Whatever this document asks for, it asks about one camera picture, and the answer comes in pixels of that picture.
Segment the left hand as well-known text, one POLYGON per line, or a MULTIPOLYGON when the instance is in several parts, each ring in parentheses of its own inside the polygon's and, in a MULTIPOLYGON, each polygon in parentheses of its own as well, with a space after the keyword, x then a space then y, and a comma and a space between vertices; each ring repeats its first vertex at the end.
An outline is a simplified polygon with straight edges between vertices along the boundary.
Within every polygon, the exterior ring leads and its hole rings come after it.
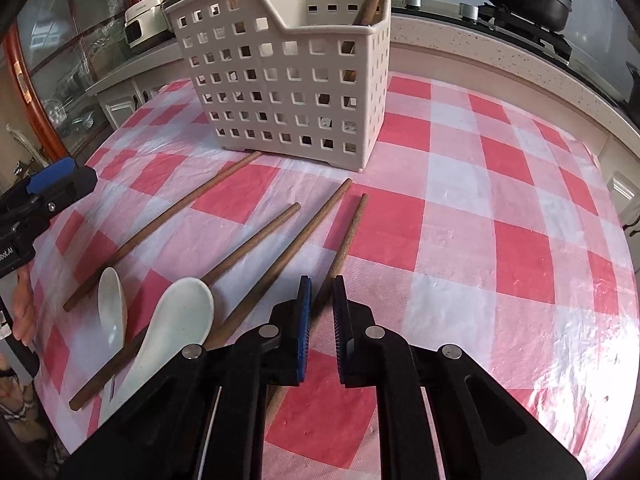
POLYGON ((16 271, 16 285, 13 292, 13 336, 28 347, 36 331, 36 307, 29 266, 16 271))

